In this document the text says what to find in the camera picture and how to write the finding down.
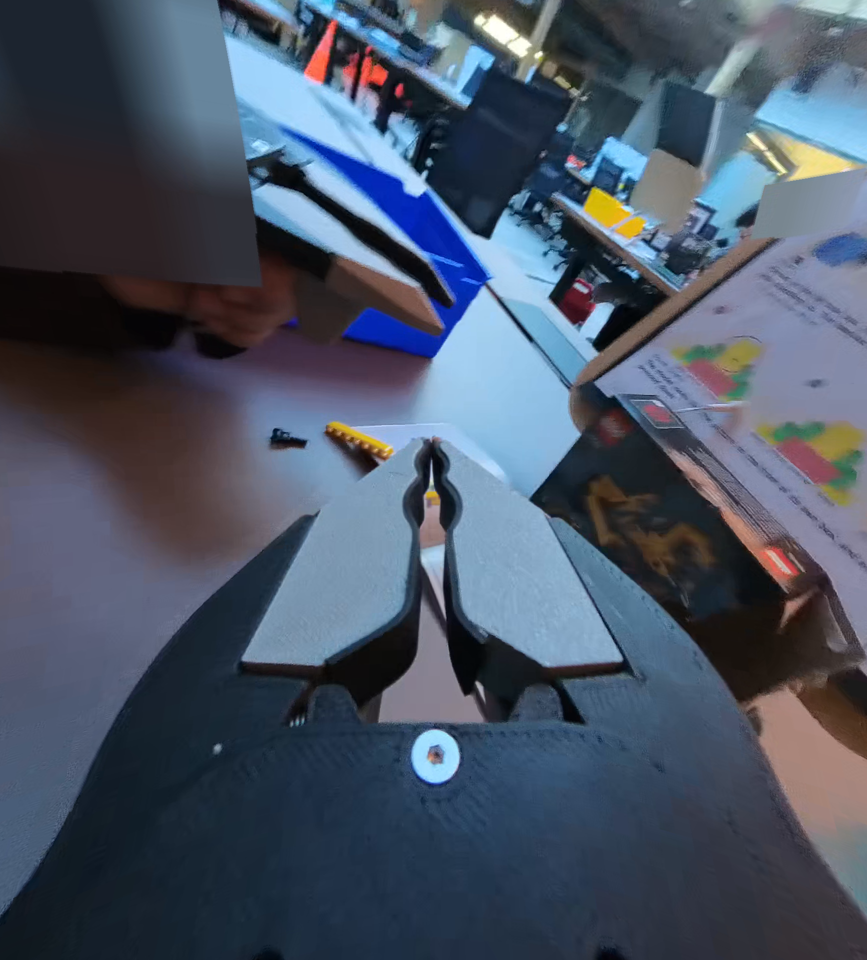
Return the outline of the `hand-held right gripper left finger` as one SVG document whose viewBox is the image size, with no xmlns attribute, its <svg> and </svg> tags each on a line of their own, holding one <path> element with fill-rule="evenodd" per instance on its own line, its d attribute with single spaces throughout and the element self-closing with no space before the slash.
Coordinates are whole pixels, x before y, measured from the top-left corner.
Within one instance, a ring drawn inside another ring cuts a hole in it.
<svg viewBox="0 0 867 960">
<path fill-rule="evenodd" d="M 242 670 L 343 687 L 356 705 L 418 646 L 419 528 L 432 444 L 416 438 L 315 515 L 242 654 Z"/>
</svg>

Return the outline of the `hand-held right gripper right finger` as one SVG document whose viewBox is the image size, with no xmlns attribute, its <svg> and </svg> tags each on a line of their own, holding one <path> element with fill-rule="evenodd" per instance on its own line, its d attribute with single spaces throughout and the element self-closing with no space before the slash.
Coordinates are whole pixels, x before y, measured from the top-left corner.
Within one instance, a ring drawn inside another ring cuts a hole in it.
<svg viewBox="0 0 867 960">
<path fill-rule="evenodd" d="M 618 671 L 623 654 L 544 511 L 449 441 L 431 444 L 431 473 L 461 690 L 518 697 Z"/>
</svg>

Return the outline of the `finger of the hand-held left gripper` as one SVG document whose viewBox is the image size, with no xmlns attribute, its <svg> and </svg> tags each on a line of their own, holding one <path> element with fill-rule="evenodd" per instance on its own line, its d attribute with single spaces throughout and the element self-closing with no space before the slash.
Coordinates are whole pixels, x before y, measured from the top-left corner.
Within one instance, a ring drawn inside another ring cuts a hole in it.
<svg viewBox="0 0 867 960">
<path fill-rule="evenodd" d="M 251 157 L 259 251 L 296 270 L 296 321 L 307 339 L 339 340 L 373 309 L 439 337 L 455 296 L 427 255 L 334 164 Z"/>
</svg>

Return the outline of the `lego instruction booklet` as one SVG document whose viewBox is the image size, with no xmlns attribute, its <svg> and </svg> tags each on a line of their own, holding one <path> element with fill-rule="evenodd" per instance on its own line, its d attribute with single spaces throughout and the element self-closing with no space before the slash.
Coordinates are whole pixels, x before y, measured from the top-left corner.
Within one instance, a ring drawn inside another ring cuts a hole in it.
<svg viewBox="0 0 867 960">
<path fill-rule="evenodd" d="M 370 424 L 355 429 L 397 452 L 415 439 L 440 439 L 453 445 L 466 457 L 476 462 L 506 486 L 511 486 L 508 475 L 485 450 L 460 428 L 450 423 Z"/>
</svg>

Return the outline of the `yellow lego beam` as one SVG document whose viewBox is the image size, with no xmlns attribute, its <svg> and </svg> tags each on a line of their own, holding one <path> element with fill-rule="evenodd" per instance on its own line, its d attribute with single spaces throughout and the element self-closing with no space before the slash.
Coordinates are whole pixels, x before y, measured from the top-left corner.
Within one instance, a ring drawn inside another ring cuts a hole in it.
<svg viewBox="0 0 867 960">
<path fill-rule="evenodd" d="M 324 427 L 324 434 L 340 443 L 344 449 L 375 461 L 386 462 L 395 453 L 390 444 L 340 421 L 328 422 Z"/>
</svg>

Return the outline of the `black lego box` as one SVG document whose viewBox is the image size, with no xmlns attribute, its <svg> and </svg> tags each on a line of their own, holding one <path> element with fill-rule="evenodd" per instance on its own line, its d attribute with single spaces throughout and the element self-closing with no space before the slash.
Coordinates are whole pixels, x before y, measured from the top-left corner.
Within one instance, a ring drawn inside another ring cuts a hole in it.
<svg viewBox="0 0 867 960">
<path fill-rule="evenodd" d="M 571 411 L 579 438 L 532 502 L 649 594 L 738 701 L 862 664 L 829 576 L 672 406 L 589 380 Z"/>
</svg>

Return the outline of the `person's left hand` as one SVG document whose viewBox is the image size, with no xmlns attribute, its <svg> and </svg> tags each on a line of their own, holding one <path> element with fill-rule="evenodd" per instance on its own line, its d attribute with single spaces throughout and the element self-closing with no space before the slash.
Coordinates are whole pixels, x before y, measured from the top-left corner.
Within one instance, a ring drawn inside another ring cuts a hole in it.
<svg viewBox="0 0 867 960">
<path fill-rule="evenodd" d="M 103 275 L 100 282 L 120 303 L 179 317 L 225 343 L 250 349 L 297 315 L 299 272 L 282 258 L 259 258 L 259 286 L 197 284 Z"/>
</svg>

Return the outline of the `blue plastic bin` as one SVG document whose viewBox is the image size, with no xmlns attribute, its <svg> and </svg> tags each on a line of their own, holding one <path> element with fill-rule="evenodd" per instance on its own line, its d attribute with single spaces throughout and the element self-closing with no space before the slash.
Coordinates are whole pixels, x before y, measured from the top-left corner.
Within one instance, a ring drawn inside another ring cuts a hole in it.
<svg viewBox="0 0 867 960">
<path fill-rule="evenodd" d="M 427 256 L 454 296 L 449 308 L 435 305 L 443 325 L 443 333 L 438 336 L 405 326 L 379 310 L 367 309 L 348 327 L 344 339 L 423 358 L 435 357 L 489 278 L 463 231 L 426 188 L 411 194 L 396 175 L 297 130 L 288 128 L 287 132 L 369 197 Z"/>
</svg>

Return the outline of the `black office chair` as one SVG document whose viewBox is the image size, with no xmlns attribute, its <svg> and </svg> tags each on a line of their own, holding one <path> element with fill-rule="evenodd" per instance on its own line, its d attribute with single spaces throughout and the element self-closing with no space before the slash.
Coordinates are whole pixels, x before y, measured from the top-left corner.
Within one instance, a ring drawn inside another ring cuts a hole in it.
<svg viewBox="0 0 867 960">
<path fill-rule="evenodd" d="M 490 238 L 570 108 L 553 81 L 526 83 L 497 67 L 451 119 L 427 172 L 427 185 L 475 235 Z"/>
</svg>

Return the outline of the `orange traffic cone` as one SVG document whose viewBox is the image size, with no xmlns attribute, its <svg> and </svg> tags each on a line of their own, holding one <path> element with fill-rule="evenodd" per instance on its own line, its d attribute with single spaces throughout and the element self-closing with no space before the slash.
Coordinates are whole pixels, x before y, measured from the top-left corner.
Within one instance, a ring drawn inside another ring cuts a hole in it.
<svg viewBox="0 0 867 960">
<path fill-rule="evenodd" d="M 324 25 L 303 71 L 305 78 L 321 86 L 329 86 L 333 77 L 337 28 L 336 20 Z"/>
</svg>

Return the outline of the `red object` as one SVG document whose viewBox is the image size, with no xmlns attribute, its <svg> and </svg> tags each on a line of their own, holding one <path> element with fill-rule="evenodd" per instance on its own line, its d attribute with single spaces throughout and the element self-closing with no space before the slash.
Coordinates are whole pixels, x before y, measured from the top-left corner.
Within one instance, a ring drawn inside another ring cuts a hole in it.
<svg viewBox="0 0 867 960">
<path fill-rule="evenodd" d="M 584 325 L 596 307 L 597 285 L 577 278 L 557 302 L 566 320 L 578 328 Z"/>
</svg>

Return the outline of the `yellow storage bin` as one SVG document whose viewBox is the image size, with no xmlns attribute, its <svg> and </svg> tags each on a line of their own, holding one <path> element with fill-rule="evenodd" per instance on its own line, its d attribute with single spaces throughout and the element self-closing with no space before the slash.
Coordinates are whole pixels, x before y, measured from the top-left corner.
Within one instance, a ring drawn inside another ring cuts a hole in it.
<svg viewBox="0 0 867 960">
<path fill-rule="evenodd" d="M 600 227 L 618 235 L 625 241 L 643 234 L 647 220 L 619 198 L 593 187 L 584 200 L 583 212 Z"/>
</svg>

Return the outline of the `background wooden desk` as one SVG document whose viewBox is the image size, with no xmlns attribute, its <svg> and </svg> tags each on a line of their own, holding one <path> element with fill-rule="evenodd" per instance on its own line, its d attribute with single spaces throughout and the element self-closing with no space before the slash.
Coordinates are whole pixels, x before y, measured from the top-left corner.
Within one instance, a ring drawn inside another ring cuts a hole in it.
<svg viewBox="0 0 867 960">
<path fill-rule="evenodd" d="M 689 284 L 688 279 L 671 273 L 656 257 L 639 252 L 636 243 L 617 238 L 615 231 L 593 219 L 571 198 L 554 193 L 551 203 L 562 215 L 561 235 L 573 251 L 555 286 L 556 294 L 565 291 L 585 267 L 599 269 L 598 263 L 605 259 L 610 260 L 612 267 L 622 264 L 665 297 L 680 293 Z"/>
</svg>

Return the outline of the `brown cardboard box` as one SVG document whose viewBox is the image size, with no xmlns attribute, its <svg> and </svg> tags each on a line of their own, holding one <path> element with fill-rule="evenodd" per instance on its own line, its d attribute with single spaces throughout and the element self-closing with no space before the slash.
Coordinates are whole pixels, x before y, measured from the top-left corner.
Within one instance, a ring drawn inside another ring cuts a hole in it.
<svg viewBox="0 0 867 960">
<path fill-rule="evenodd" d="M 654 149 L 628 203 L 646 222 L 666 234 L 674 234 L 685 224 L 703 188 L 702 168 Z"/>
</svg>

